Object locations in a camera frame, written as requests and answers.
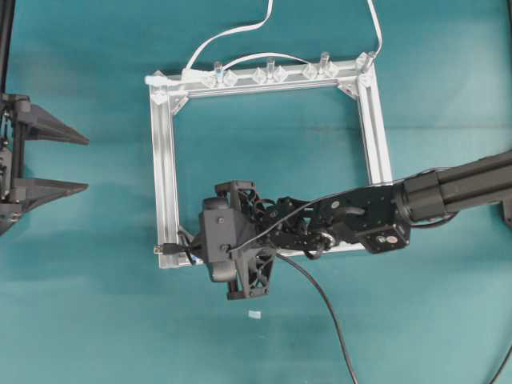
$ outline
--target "wire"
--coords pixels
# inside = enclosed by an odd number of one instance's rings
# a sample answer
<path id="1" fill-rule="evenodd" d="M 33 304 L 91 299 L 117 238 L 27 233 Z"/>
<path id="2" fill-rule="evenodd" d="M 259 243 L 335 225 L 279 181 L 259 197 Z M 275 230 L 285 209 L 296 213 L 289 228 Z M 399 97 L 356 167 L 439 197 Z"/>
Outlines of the wire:
<path id="1" fill-rule="evenodd" d="M 431 228 L 437 228 L 439 226 L 444 226 L 448 222 L 451 222 L 457 215 L 458 215 L 458 212 L 456 214 L 450 214 L 436 222 L 429 222 L 428 224 L 411 225 L 410 227 L 415 228 L 416 230 L 429 230 Z"/>
<path id="2" fill-rule="evenodd" d="M 375 60 L 377 58 L 378 54 L 380 54 L 381 49 L 382 49 L 382 29 L 381 29 L 381 24 L 378 21 L 378 15 L 377 15 L 377 11 L 375 9 L 375 4 L 374 4 L 373 0 L 367 0 L 366 2 L 368 2 L 368 7 L 370 8 L 371 20 L 374 23 L 375 34 L 377 35 L 378 44 L 377 44 L 377 50 L 375 51 L 375 54 L 374 54 L 374 60 Z"/>
<path id="3" fill-rule="evenodd" d="M 259 54 L 248 54 L 247 56 L 242 56 L 240 58 L 236 58 L 232 62 L 228 62 L 222 68 L 224 70 L 228 70 L 232 66 L 236 66 L 237 64 L 240 64 L 241 62 L 248 62 L 250 60 L 256 60 L 257 58 L 289 58 L 289 59 L 295 60 L 297 62 L 303 62 L 304 64 L 310 64 L 310 62 L 308 62 L 307 60 L 304 60 L 303 58 L 298 58 L 297 56 L 293 56 L 291 54 L 282 54 L 280 52 L 261 52 Z"/>
<path id="4" fill-rule="evenodd" d="M 231 28 L 230 30 L 225 30 L 224 32 L 221 32 L 220 34 L 216 34 L 215 36 L 213 36 L 212 38 L 209 38 L 208 40 L 206 40 L 203 44 L 201 44 L 194 52 L 194 54 L 192 54 L 192 57 L 190 58 L 190 60 L 188 61 L 188 63 L 186 64 L 186 69 L 190 69 L 192 68 L 192 66 L 194 65 L 195 61 L 197 60 L 198 56 L 201 54 L 201 52 L 206 48 L 206 46 L 208 44 L 210 44 L 213 40 L 217 39 L 217 38 L 220 38 L 222 36 L 227 36 L 229 34 L 237 34 L 237 33 L 240 33 L 240 32 L 248 32 L 250 30 L 257 30 L 259 29 L 260 27 L 262 27 L 263 25 L 265 25 L 265 23 L 267 22 L 267 20 L 270 18 L 270 16 L 272 15 L 272 8 L 274 7 L 274 0 L 268 0 L 268 3 L 267 3 L 267 6 L 266 6 L 266 15 L 265 15 L 265 18 L 263 20 L 261 20 L 260 22 L 257 22 L 255 24 L 250 24 L 248 26 L 237 26 L 236 28 Z"/>
<path id="5" fill-rule="evenodd" d="M 287 257 L 285 257 L 285 256 L 283 256 L 281 254 L 276 254 L 276 257 L 280 258 L 284 262 L 287 262 L 293 268 L 295 268 L 301 274 L 303 274 L 310 281 L 310 283 L 313 284 L 313 286 L 317 289 L 317 291 L 322 296 L 323 301 L 326 303 L 327 308 L 329 309 L 330 316 L 333 318 L 334 326 L 336 327 L 336 333 L 338 334 L 339 344 L 340 344 L 340 347 L 342 348 L 343 358 L 345 360 L 346 368 L 349 371 L 350 378 L 352 378 L 352 383 L 353 384 L 358 384 L 358 378 L 355 375 L 354 367 L 352 366 L 352 361 L 350 360 L 349 351 L 346 348 L 345 339 L 343 337 L 342 325 L 341 325 L 340 321 L 338 320 L 338 316 L 334 312 L 334 308 L 330 304 L 330 301 L 329 301 L 326 293 L 320 287 L 320 285 L 316 282 L 316 280 L 313 278 L 313 276 L 311 276 L 309 274 L 309 272 L 307 270 L 305 270 L 304 268 L 302 268 L 299 264 L 297 264 L 293 260 L 291 260 L 291 259 L 289 259 L 289 258 L 287 258 Z"/>
<path id="6" fill-rule="evenodd" d="M 497 382 L 499 375 L 503 372 L 503 368 L 505 368 L 505 365 L 509 361 L 511 355 L 512 355 L 512 346 L 510 346 L 509 351 L 506 353 L 506 356 L 502 361 L 502 364 L 499 366 L 498 370 L 494 374 L 493 378 L 490 380 L 489 384 L 495 384 Z"/>
<path id="7" fill-rule="evenodd" d="M 190 254 L 190 240 L 189 238 L 186 236 L 186 234 L 184 234 L 183 232 L 178 232 L 178 236 L 181 238 L 182 242 L 185 243 L 185 255 L 186 255 L 186 258 L 189 259 L 189 263 L 194 266 L 196 264 L 196 259 L 192 257 L 192 254 Z"/>

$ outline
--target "square metal frame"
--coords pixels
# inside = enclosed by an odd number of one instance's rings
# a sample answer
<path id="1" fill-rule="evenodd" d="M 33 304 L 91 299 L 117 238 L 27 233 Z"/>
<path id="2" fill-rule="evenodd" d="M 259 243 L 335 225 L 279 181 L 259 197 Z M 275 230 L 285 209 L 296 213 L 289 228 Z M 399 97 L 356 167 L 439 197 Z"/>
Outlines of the square metal frame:
<path id="1" fill-rule="evenodd" d="M 167 77 L 159 71 L 146 76 L 150 88 L 158 244 L 179 242 L 178 232 L 184 230 L 179 224 L 173 117 L 193 98 L 335 86 L 358 104 L 369 182 L 391 182 L 377 75 L 374 64 L 368 67 L 368 62 L 368 54 L 362 53 L 354 60 L 328 62 L 328 66 L 321 62 L 280 66 L 274 74 L 270 74 L 268 68 L 253 68 L 198 72 L 188 77 Z M 362 249 L 360 244 L 342 243 L 330 252 Z M 190 265 L 184 254 L 155 253 L 160 268 Z M 280 253 L 302 254 L 289 250 L 280 250 Z"/>

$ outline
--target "teal tabletop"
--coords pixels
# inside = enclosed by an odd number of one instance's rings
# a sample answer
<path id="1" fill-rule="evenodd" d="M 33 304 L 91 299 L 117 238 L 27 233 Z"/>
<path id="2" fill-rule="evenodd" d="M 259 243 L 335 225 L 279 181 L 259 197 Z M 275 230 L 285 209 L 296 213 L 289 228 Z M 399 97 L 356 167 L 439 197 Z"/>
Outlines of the teal tabletop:
<path id="1" fill-rule="evenodd" d="M 512 149 L 507 1 L 376 6 L 394 176 Z M 153 255 L 144 76 L 179 73 L 201 42 L 265 11 L 265 0 L 17 1 L 7 90 L 90 139 L 28 143 L 26 174 L 90 187 L 0 238 L 0 382 L 350 382 L 329 313 L 296 270 L 277 262 L 270 295 L 228 302 L 203 266 L 160 270 Z M 275 0 L 264 27 L 220 38 L 197 64 L 259 51 L 341 60 L 374 44 L 364 0 Z M 336 89 L 195 100 L 176 127 L 191 231 L 219 182 L 304 199 L 367 183 L 357 107 Z M 295 260 L 330 296 L 361 384 L 480 384 L 512 343 L 511 246 L 499 206 L 485 206 L 413 232 L 405 250 Z"/>

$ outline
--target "robotic arm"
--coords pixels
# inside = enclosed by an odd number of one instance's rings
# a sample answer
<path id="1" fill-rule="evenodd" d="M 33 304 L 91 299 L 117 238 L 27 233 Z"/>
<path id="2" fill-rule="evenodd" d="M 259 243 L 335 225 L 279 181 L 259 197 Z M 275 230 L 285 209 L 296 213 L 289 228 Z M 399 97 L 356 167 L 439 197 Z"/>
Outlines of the robotic arm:
<path id="1" fill-rule="evenodd" d="M 227 282 L 228 299 L 268 294 L 279 249 L 310 259 L 340 242 L 361 243 L 372 254 L 409 245 L 413 228 L 440 226 L 459 211 L 512 198 L 512 152 L 397 182 L 367 186 L 304 202 L 261 199 L 253 182 L 215 187 L 203 202 L 201 231 L 163 253 L 200 258 L 213 282 Z"/>
<path id="2" fill-rule="evenodd" d="M 25 178 L 27 140 L 86 146 L 89 139 L 33 104 L 28 96 L 6 92 L 14 8 L 15 0 L 0 1 L 0 235 L 34 208 L 77 194 L 88 187 L 87 184 L 76 182 Z M 11 137 L 7 134 L 8 126 Z"/>

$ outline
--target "white cable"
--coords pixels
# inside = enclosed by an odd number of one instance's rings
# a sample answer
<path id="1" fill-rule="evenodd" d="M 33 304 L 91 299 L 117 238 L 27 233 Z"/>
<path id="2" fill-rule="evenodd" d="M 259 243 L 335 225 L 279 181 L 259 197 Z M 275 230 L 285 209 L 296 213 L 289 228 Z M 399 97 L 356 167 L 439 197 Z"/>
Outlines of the white cable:
<path id="1" fill-rule="evenodd" d="M 195 63 L 195 61 L 198 58 L 198 56 L 206 48 L 206 46 L 208 44 L 210 44 L 213 40 L 215 40 L 217 38 L 220 38 L 222 36 L 227 36 L 229 34 L 237 34 L 239 32 L 248 32 L 250 30 L 257 30 L 257 29 L 259 29 L 261 26 L 263 26 L 266 23 L 266 21 L 272 15 L 272 8 L 273 8 L 273 6 L 274 6 L 274 0 L 268 0 L 268 4 L 267 4 L 267 7 L 266 7 L 266 16 L 265 16 L 265 18 L 261 22 L 258 22 L 256 24 L 251 24 L 251 25 L 248 25 L 248 26 L 237 26 L 236 28 L 232 28 L 230 30 L 225 30 L 224 32 L 221 32 L 220 34 L 217 34 L 217 35 L 213 36 L 212 38 L 209 38 L 208 40 L 206 40 L 203 44 L 201 44 L 195 50 L 195 52 L 192 55 L 192 57 L 190 58 L 189 62 L 186 64 L 185 69 L 189 70 L 190 68 L 192 68 L 192 65 Z"/>
<path id="2" fill-rule="evenodd" d="M 381 24 L 378 21 L 378 16 L 377 16 L 377 11 L 375 10 L 374 1 L 367 0 L 367 2 L 368 2 L 368 7 L 370 8 L 371 19 L 374 22 L 375 33 L 377 35 L 377 40 L 378 40 L 377 50 L 375 51 L 375 58 L 376 58 L 382 49 L 382 29 L 381 29 Z"/>
<path id="3" fill-rule="evenodd" d="M 291 54 L 280 54 L 279 52 L 261 52 L 259 54 L 248 54 L 247 56 L 242 56 L 241 58 L 236 58 L 232 62 L 228 62 L 223 69 L 228 70 L 232 66 L 236 66 L 241 62 L 248 62 L 249 60 L 255 60 L 257 58 L 289 58 L 291 60 L 295 60 L 297 62 L 303 62 L 305 64 L 310 64 L 307 60 L 303 58 L 298 58 L 296 56 L 292 56 Z"/>

